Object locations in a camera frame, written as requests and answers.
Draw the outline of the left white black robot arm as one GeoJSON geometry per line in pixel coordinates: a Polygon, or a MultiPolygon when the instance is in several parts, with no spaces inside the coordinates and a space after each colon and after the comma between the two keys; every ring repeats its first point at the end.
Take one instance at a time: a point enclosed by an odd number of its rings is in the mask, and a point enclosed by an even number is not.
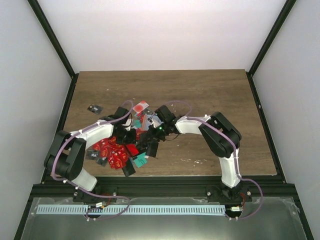
{"type": "Polygon", "coordinates": [[[134,144],[136,130],[127,123],[132,109],[118,107],[113,115],[99,119],[83,129],[55,134],[44,160],[44,168],[51,172],[56,181],[70,182],[84,190],[89,201],[97,202],[102,189],[97,186],[97,178],[83,167],[86,150],[103,139],[115,138],[117,145],[134,144]]]}

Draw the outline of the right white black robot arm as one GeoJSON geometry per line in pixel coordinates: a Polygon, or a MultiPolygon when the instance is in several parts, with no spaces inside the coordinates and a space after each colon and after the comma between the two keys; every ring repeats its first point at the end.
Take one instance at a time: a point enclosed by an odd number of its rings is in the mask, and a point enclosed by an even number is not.
{"type": "Polygon", "coordinates": [[[242,176],[238,155],[242,136],[221,112],[201,117],[187,114],[176,116],[166,105],[162,105],[147,120],[151,125],[141,138],[141,142],[147,144],[147,156],[155,157],[159,142],[166,141],[170,134],[201,135],[219,159],[222,182],[220,191],[223,198],[232,202],[240,196],[242,176]]]}

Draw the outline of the red card left pile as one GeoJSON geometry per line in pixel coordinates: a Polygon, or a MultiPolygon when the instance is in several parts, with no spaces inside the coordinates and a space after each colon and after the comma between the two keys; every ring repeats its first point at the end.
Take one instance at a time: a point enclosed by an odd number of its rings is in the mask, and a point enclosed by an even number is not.
{"type": "Polygon", "coordinates": [[[104,138],[92,146],[92,149],[100,152],[101,157],[112,157],[121,161],[127,161],[129,157],[136,156],[139,151],[135,144],[117,144],[116,138],[104,138]]]}

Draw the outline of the white red circle card top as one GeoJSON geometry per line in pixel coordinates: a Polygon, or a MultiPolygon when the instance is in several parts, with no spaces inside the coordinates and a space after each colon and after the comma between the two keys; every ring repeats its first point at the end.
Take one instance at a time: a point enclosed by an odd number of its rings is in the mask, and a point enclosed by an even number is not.
{"type": "Polygon", "coordinates": [[[149,104],[146,101],[142,100],[141,102],[139,102],[133,107],[133,110],[138,114],[144,111],[148,106],[149,104]]]}

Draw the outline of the red VIP card front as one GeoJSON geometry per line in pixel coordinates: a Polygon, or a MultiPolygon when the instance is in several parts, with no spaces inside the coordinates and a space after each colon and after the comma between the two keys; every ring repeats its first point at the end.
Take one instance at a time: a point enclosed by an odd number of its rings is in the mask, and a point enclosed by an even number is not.
{"type": "Polygon", "coordinates": [[[112,169],[118,170],[127,165],[129,157],[126,153],[112,153],[108,158],[108,163],[112,169]]]}

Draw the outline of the teal card front pile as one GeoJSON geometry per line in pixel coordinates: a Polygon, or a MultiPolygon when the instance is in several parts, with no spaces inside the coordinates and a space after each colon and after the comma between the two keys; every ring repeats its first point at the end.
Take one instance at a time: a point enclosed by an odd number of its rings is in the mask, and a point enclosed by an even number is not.
{"type": "Polygon", "coordinates": [[[137,168],[141,168],[142,166],[144,166],[148,161],[148,156],[146,156],[145,153],[139,154],[135,157],[132,158],[132,161],[134,162],[135,166],[137,168]]]}

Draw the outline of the black glossy card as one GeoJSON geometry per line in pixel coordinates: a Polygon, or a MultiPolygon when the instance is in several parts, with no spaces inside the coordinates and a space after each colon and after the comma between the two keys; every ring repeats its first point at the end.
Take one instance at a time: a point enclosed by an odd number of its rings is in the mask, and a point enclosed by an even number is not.
{"type": "Polygon", "coordinates": [[[147,144],[146,156],[155,158],[157,156],[157,151],[159,147],[159,142],[157,140],[151,140],[147,144]]]}

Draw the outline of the black card low left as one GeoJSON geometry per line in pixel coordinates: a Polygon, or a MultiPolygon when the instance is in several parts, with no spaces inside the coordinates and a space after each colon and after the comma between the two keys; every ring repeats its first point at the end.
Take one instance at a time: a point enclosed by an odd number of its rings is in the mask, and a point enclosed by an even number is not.
{"type": "Polygon", "coordinates": [[[109,163],[109,158],[108,157],[99,157],[96,160],[96,163],[102,167],[105,167],[109,163]]]}

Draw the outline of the black card at front edge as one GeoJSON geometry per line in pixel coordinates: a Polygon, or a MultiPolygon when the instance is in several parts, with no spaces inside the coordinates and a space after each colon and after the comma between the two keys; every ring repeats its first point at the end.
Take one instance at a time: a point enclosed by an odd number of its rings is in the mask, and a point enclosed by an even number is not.
{"type": "Polygon", "coordinates": [[[128,162],[126,166],[121,168],[125,177],[129,177],[136,173],[136,170],[131,162],[128,162]]]}

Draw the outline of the black VIP card far left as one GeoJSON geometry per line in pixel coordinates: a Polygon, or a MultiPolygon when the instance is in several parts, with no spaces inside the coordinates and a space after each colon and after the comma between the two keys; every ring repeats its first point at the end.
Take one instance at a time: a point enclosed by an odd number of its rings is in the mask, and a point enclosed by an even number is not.
{"type": "Polygon", "coordinates": [[[92,113],[94,113],[94,114],[96,114],[96,115],[99,115],[102,112],[103,108],[101,106],[99,106],[99,105],[91,104],[87,108],[87,110],[92,112],[92,113]]]}

